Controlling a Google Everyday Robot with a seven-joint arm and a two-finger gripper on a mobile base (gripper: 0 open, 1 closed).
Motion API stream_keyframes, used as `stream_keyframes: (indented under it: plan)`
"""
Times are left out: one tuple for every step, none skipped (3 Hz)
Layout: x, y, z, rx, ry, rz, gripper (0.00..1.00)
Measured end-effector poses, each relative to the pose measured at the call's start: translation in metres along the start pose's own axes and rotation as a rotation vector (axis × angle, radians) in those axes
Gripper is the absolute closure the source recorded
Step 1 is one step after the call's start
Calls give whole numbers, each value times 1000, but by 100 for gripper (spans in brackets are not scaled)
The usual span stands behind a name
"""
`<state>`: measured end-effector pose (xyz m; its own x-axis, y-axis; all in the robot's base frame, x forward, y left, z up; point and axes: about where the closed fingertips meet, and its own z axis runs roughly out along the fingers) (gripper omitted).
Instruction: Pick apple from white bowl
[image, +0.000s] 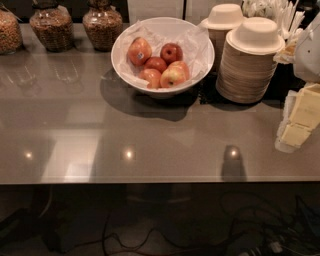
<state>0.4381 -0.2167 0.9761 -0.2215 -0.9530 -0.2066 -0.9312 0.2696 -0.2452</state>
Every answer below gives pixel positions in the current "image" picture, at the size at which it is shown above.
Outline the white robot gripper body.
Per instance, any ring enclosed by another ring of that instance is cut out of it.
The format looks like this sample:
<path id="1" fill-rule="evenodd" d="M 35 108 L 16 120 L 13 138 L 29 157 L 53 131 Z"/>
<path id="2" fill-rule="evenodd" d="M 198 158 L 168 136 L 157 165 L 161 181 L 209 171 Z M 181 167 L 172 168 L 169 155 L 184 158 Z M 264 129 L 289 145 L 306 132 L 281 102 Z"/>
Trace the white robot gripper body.
<path id="1" fill-rule="evenodd" d="M 306 82 L 320 82 L 320 13 L 298 38 L 293 68 L 296 77 Z"/>

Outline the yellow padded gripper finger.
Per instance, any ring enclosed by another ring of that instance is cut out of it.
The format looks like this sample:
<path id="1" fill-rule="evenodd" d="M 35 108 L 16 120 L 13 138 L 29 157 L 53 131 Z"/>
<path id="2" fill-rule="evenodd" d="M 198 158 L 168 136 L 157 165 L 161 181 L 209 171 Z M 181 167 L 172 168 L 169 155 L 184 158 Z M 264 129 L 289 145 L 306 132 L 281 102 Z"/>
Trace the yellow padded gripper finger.
<path id="1" fill-rule="evenodd" d="M 286 96 L 275 148 L 281 152 L 298 150 L 320 124 L 320 84 L 306 83 Z"/>

